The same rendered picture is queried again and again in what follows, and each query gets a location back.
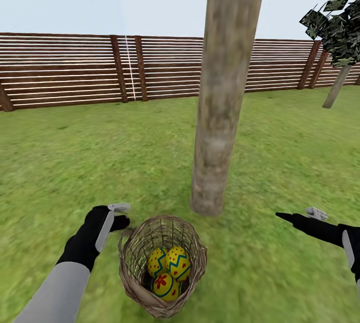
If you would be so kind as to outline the easter egg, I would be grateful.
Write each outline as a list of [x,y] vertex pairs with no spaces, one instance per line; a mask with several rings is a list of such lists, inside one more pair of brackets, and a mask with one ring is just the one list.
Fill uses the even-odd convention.
[[183,247],[175,245],[175,247],[168,252],[165,264],[167,271],[177,281],[184,283],[188,279],[191,262],[187,251]]
[[[170,248],[162,247],[160,244],[152,250],[148,257],[147,272],[151,275],[153,281],[155,281],[161,274],[169,273],[166,269],[166,256],[170,251]],[[170,274],[170,273],[169,273]]]
[[162,273],[153,281],[153,294],[165,302],[179,298],[182,290],[182,283],[168,272]]

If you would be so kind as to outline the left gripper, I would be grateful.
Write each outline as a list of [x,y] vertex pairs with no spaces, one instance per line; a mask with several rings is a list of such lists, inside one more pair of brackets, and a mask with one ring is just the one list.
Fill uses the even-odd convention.
[[125,228],[127,228],[130,225],[131,221],[129,218],[126,218],[125,215],[121,215],[121,216],[114,216],[114,223],[113,226],[111,227],[110,232],[113,231],[117,231],[117,230],[124,230]]

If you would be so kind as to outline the wicker basket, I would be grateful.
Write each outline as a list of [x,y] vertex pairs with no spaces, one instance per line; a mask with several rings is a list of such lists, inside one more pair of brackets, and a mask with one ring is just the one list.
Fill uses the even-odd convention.
[[[163,221],[171,224],[164,225]],[[179,237],[177,234],[180,232]],[[123,237],[127,235],[130,235],[129,239],[121,249]],[[157,247],[155,241],[159,239],[162,248],[173,249],[177,243],[189,256],[190,274],[184,282],[184,290],[175,300],[163,301],[153,294],[152,276],[147,265],[148,257]],[[208,248],[201,244],[195,228],[176,215],[158,214],[137,227],[126,227],[119,236],[117,246],[121,286],[126,295],[160,320],[167,320],[181,311],[206,273]]]

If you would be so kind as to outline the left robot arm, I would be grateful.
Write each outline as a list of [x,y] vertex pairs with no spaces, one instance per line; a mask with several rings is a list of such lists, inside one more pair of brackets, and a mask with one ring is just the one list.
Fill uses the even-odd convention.
[[75,323],[95,258],[108,234],[131,223],[125,215],[115,213],[130,208],[126,202],[94,206],[77,233],[68,239],[40,289],[12,323]]

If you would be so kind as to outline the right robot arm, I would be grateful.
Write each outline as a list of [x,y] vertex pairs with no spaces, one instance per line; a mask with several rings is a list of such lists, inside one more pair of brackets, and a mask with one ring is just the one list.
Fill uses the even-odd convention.
[[307,215],[277,212],[275,215],[293,223],[293,227],[319,240],[344,249],[348,264],[354,273],[358,297],[360,298],[360,227],[345,224],[332,225],[324,222],[327,214],[312,206],[305,209]]

